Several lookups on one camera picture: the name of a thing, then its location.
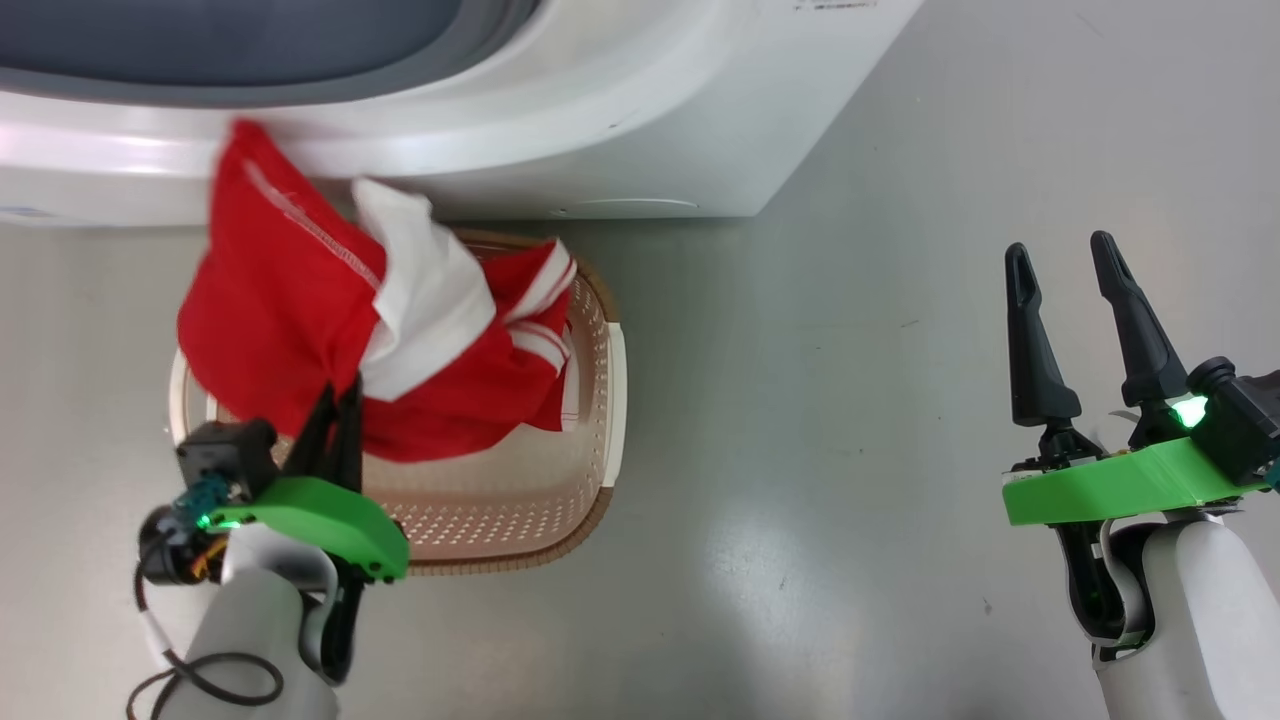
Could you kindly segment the cream laundry basket brown rim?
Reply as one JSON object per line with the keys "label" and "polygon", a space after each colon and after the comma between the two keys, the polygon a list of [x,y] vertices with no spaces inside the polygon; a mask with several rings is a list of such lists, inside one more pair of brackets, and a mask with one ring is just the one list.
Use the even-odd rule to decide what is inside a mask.
{"label": "cream laundry basket brown rim", "polygon": [[410,571],[465,575],[535,568],[589,536],[612,498],[625,445],[625,338],[611,292],[584,261],[570,287],[576,395],[562,432],[520,427],[480,454],[398,464],[367,456],[364,493],[407,534]]}

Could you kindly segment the white front-load washing machine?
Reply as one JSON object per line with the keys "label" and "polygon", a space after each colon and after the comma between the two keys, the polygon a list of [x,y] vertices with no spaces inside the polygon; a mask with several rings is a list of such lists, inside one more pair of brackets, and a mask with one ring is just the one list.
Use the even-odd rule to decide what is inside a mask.
{"label": "white front-load washing machine", "polygon": [[595,199],[758,214],[924,0],[541,0],[448,79],[352,102],[195,109],[0,90],[0,206],[22,225],[200,225],[238,120],[333,202],[355,178],[440,218],[554,218]]}

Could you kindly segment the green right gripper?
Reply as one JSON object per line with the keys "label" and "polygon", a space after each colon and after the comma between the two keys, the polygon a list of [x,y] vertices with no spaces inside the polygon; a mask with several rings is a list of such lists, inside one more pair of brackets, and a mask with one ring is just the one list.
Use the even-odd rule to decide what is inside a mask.
{"label": "green right gripper", "polygon": [[[1128,407],[1165,402],[1187,392],[1187,370],[1132,273],[1115,238],[1091,236],[1100,292],[1112,309],[1123,355]],[[1039,454],[1007,471],[1002,500],[1014,527],[1059,527],[1202,507],[1260,489],[1265,455],[1230,448],[1215,457],[1202,446],[1201,424],[1180,420],[1180,436],[1126,454],[1101,455],[1071,420],[1076,392],[1065,384],[1041,318],[1042,293],[1030,254],[1011,243],[1004,255],[1011,419],[1046,427]]]}

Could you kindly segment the red and white garment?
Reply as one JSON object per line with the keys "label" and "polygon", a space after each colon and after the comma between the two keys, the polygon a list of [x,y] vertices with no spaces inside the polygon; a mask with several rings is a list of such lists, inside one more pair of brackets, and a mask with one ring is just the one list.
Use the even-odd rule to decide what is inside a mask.
{"label": "red and white garment", "polygon": [[393,462],[477,454],[520,427],[572,430],[570,251],[547,241],[483,259],[426,197],[369,178],[351,191],[355,220],[260,124],[234,123],[177,320],[195,379],[288,436],[325,387],[360,382],[364,447]]}

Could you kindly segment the grey rubber door seal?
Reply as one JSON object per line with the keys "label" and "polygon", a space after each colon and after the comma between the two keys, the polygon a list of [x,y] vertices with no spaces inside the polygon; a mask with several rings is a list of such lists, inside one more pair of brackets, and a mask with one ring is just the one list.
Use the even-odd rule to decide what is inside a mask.
{"label": "grey rubber door seal", "polygon": [[0,90],[250,109],[352,102],[457,76],[541,0],[0,0]]}

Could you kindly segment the round white drain filter cover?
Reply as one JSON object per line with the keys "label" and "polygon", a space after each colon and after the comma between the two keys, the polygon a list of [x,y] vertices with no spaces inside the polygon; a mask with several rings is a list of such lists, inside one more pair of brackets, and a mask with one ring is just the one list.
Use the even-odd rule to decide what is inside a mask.
{"label": "round white drain filter cover", "polygon": [[595,199],[567,202],[548,211],[570,220],[637,220],[700,217],[695,202],[677,199]]}

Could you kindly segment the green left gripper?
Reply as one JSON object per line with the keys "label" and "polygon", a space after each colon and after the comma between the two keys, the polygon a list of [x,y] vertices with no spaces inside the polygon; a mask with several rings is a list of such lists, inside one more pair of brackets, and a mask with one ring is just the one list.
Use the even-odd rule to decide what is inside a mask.
{"label": "green left gripper", "polygon": [[402,580],[410,569],[408,538],[362,492],[364,379],[356,375],[338,402],[334,386],[325,386],[292,441],[285,478],[248,502],[207,511],[207,530],[266,527],[346,561],[369,582]]}

